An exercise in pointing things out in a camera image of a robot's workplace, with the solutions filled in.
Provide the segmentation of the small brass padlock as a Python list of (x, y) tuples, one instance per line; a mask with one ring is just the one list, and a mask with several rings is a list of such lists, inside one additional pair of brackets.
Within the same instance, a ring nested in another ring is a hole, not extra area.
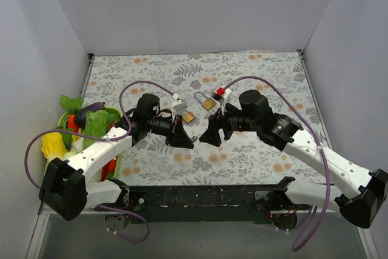
[(182, 119), (186, 124), (190, 124), (192, 121), (195, 120), (195, 118), (196, 116), (192, 112), (189, 112), (186, 109), (182, 110)]

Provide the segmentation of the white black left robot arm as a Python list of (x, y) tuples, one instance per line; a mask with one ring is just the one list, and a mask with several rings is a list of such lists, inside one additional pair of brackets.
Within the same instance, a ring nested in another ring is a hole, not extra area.
[(194, 143), (183, 128), (182, 116), (164, 118), (158, 114), (159, 98), (145, 93), (105, 135), (88, 148), (66, 160), (55, 158), (44, 175), (39, 199), (65, 220), (76, 218), (84, 209), (102, 206), (125, 209), (129, 203), (128, 185), (114, 178), (93, 182), (92, 178), (108, 162), (129, 150), (149, 133), (165, 137), (175, 148), (192, 149)]

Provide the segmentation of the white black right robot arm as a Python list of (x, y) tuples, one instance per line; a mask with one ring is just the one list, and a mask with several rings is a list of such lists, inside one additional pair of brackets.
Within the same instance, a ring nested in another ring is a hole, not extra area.
[(345, 159), (325, 146), (287, 115), (273, 112), (267, 98), (257, 90), (240, 94), (240, 108), (231, 105), (231, 90), (219, 87), (211, 97), (220, 108), (209, 117), (202, 143), (219, 147), (234, 132), (256, 132), (261, 142), (293, 156), (329, 179), (329, 186), (299, 183), (286, 177), (272, 191), (275, 204), (288, 209), (293, 204), (326, 206), (353, 225), (368, 229), (387, 198), (387, 172), (371, 171)]

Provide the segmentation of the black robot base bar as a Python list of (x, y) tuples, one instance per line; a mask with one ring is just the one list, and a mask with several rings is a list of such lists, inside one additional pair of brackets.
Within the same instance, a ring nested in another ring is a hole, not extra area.
[(219, 186), (132, 186), (122, 210), (149, 223), (252, 221), (271, 223), (271, 213), (295, 211), (279, 200), (274, 184)]

